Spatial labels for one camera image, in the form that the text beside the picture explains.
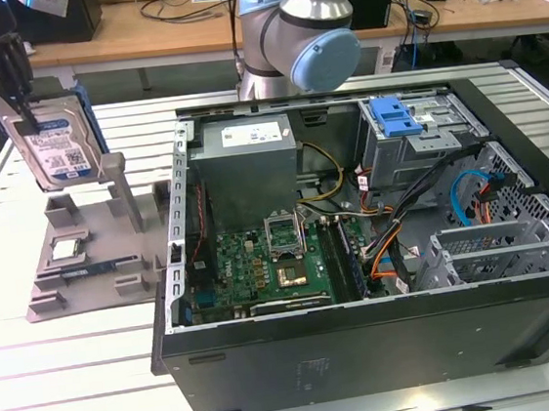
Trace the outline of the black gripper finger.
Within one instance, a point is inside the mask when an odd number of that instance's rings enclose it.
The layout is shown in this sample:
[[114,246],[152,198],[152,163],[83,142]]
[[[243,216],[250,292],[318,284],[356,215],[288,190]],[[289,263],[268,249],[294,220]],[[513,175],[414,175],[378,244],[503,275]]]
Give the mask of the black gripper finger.
[[17,84],[13,78],[13,71],[10,62],[10,39],[0,39],[0,81],[4,91],[8,94],[10,100],[18,102]]
[[20,107],[23,119],[29,124],[33,134],[40,132],[39,124],[29,106],[29,97],[32,94],[33,73],[29,64],[28,55],[21,41],[21,37],[16,33],[6,34],[5,45],[8,57],[8,66],[11,71],[11,78],[15,84],[15,99]]

